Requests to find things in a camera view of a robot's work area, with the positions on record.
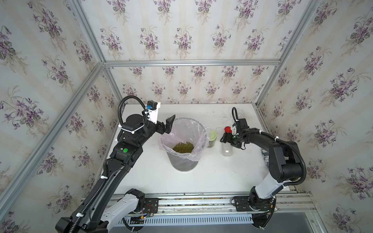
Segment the red jar lid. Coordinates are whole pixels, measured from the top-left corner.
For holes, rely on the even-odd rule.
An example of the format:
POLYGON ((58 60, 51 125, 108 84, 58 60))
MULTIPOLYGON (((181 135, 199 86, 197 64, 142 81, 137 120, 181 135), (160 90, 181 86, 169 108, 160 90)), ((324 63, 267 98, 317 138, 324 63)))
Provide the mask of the red jar lid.
POLYGON ((227 126, 224 128, 224 132, 227 133, 227 134, 232 134, 232 129, 231 127, 227 126))

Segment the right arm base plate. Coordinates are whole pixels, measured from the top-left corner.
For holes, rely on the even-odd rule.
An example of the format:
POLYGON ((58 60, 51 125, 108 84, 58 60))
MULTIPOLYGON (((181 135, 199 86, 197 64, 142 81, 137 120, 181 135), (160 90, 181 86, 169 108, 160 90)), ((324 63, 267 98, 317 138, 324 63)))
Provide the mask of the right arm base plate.
POLYGON ((268 212, 275 205, 275 198, 260 199, 256 196, 235 196, 230 203, 236 208, 237 212, 268 212))

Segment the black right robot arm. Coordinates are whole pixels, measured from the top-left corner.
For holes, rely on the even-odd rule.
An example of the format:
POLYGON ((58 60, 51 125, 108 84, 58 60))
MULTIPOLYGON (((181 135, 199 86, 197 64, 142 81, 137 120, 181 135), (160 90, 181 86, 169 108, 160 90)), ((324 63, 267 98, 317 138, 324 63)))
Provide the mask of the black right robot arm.
POLYGON ((307 166, 294 141, 284 141, 277 136, 251 128, 246 119, 239 118, 232 108, 234 124, 226 127, 220 139, 223 144, 245 150, 247 144, 255 144, 268 153, 269 173, 263 181, 254 186, 248 198, 248 206, 253 211, 264 211, 268 204, 275 205, 275 196, 284 187, 299 185, 307 177, 307 166))

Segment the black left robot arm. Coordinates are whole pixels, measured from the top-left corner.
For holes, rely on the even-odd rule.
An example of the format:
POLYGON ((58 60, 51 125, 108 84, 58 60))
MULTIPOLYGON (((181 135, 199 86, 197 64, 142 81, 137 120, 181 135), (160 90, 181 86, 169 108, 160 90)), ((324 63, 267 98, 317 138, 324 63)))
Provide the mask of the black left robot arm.
POLYGON ((145 194, 130 189, 116 204, 108 203, 121 181, 143 153, 143 145, 154 135, 169 134, 175 115, 160 122, 155 101, 143 103, 137 96, 126 96, 118 105, 120 132, 117 144, 103 163, 103 172, 88 196, 69 217, 62 217, 55 229, 59 233, 108 233, 129 213, 141 212, 145 194))

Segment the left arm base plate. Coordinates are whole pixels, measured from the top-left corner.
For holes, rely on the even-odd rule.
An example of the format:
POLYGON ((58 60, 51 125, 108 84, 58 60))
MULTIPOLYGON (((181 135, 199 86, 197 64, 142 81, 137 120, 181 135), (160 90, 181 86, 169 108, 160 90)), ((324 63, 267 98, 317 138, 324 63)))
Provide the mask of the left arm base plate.
POLYGON ((145 198, 143 202, 140 203, 138 210, 131 212, 128 216, 153 216, 158 213, 159 198, 145 198))

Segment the red lid bean jar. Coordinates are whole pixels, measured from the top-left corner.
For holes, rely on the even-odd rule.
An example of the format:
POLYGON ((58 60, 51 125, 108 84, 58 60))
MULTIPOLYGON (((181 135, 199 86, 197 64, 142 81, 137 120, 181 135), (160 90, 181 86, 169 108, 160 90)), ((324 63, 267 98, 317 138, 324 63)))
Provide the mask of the red lid bean jar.
POLYGON ((221 144, 221 154, 225 157, 230 157, 233 155, 233 146, 230 143, 221 144))

